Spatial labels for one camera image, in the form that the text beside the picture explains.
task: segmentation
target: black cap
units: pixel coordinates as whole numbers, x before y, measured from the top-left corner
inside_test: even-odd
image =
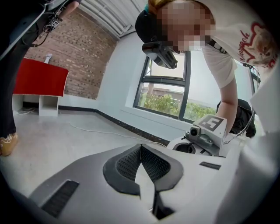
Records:
[[[135,23],[135,30],[144,43],[155,41],[166,41],[166,36],[162,35],[161,24],[154,14],[141,12]]]

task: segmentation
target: green tree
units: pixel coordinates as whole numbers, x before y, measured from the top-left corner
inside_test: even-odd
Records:
[[[179,103],[172,99],[172,96],[166,94],[164,96],[141,94],[139,106],[147,109],[160,111],[175,116],[179,115]]]
[[[138,105],[147,109],[175,116],[178,116],[180,112],[180,104],[176,100],[172,99],[172,96],[169,94],[157,96],[142,93]],[[204,117],[206,114],[215,115],[216,111],[211,107],[204,107],[195,103],[187,103],[184,118],[196,121]]]
[[[196,121],[206,114],[216,114],[216,110],[211,107],[204,107],[195,103],[187,103],[184,118]]]

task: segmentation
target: black backpack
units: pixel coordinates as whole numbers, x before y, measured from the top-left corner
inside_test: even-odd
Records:
[[[251,116],[252,116],[252,110],[251,110],[249,103],[245,100],[238,99],[236,118],[235,118],[235,121],[234,121],[234,124],[233,124],[233,127],[232,127],[230,133],[233,133],[233,134],[240,133],[245,128],[247,123],[249,122]],[[246,131],[246,136],[249,138],[254,137],[256,134],[256,127],[254,124],[254,120],[255,120],[255,118],[253,118],[253,120],[251,121],[251,123]]]

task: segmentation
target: red panel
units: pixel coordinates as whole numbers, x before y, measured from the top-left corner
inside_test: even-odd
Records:
[[[68,73],[67,69],[24,58],[14,94],[63,96]]]

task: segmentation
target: gray floor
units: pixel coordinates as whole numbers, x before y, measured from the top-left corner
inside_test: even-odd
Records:
[[[15,115],[14,119],[20,141],[12,155],[0,157],[0,168],[10,187],[25,196],[81,157],[128,144],[145,143],[113,134],[86,132],[70,125],[144,139],[92,112],[60,111],[58,117],[39,117],[30,113]],[[145,176],[144,168],[139,170],[136,182],[142,182],[141,185],[148,189],[147,197],[152,196],[153,184]]]

